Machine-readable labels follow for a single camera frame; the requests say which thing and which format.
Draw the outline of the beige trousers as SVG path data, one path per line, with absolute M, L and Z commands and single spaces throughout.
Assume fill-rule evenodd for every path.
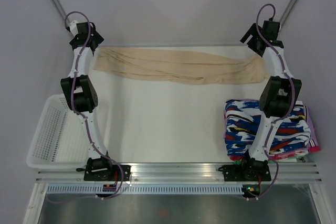
M 103 47 L 94 70 L 129 79 L 189 85 L 261 83 L 268 76 L 261 56 L 233 59 L 206 52 Z

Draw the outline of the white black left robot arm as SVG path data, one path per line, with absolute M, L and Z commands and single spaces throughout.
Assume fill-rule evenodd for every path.
M 97 163 L 107 156 L 97 119 L 98 95 L 90 80 L 89 70 L 95 50 L 103 42 L 92 22 L 71 22 L 67 29 L 74 38 L 70 45 L 74 54 L 68 77 L 60 84 L 69 109 L 79 118 L 88 146 L 88 162 Z

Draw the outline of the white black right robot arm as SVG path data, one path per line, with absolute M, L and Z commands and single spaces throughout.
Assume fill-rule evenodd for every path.
M 253 23 L 240 39 L 253 52 L 262 57 L 270 75 L 259 98 L 260 124 L 254 142 L 239 167 L 240 176 L 251 180 L 258 174 L 258 167 L 266 166 L 269 151 L 281 123 L 293 110 L 302 82 L 290 73 L 283 56 L 283 43 L 278 40 L 280 23 L 272 18 L 262 26 Z

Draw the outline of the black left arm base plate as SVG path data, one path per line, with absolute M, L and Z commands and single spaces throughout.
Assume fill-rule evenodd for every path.
M 91 182 L 112 182 L 112 181 L 129 181 L 131 175 L 130 165 L 112 165 L 110 168 L 102 168 L 96 170 L 86 169 L 84 173 L 84 181 Z

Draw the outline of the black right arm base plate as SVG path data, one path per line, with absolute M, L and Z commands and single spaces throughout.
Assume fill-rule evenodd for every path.
M 241 165 L 231 164 L 223 165 L 218 169 L 223 174 L 226 182 L 270 182 L 271 174 L 269 169 L 266 171 L 254 171 L 243 168 Z

